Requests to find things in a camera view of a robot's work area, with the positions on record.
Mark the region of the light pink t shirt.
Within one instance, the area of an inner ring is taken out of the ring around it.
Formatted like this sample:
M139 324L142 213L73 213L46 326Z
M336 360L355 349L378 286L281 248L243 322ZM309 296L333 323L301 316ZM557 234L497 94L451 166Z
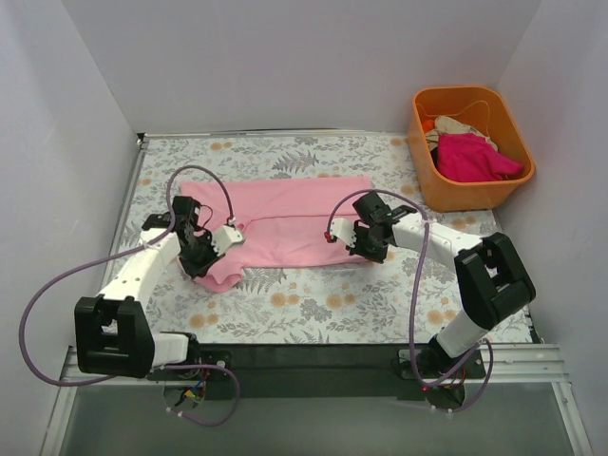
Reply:
M249 268L311 268L362 262L342 243L324 238L334 206L348 194L371 188L367 177L249 180L225 184L243 245L230 249L196 282L224 293Z

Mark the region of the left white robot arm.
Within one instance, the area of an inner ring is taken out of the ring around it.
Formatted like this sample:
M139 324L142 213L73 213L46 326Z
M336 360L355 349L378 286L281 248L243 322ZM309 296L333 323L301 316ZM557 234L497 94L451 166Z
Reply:
M129 257L97 296L77 302L74 320L80 371L144 378L153 369L169 365L183 380L200 373L196 337L187 332L152 332L145 308L173 260L191 278L205 276L219 260L212 233L199 225L202 207L190 197L175 197L175 226L158 242L153 239L169 227L170 215L148 216L140 237L143 249Z

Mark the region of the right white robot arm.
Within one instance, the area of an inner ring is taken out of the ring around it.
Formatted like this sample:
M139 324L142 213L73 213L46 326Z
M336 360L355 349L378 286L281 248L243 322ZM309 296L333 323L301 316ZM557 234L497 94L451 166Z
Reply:
M381 263L389 247L417 252L456 276L462 309L421 350L410 356L413 371L425 377L451 377L461 370L479 342L536 297L536 288L511 239L500 232L466 234L428 218L411 204L389 207L383 193L370 191L352 207L357 215L341 234L331 234L348 252Z

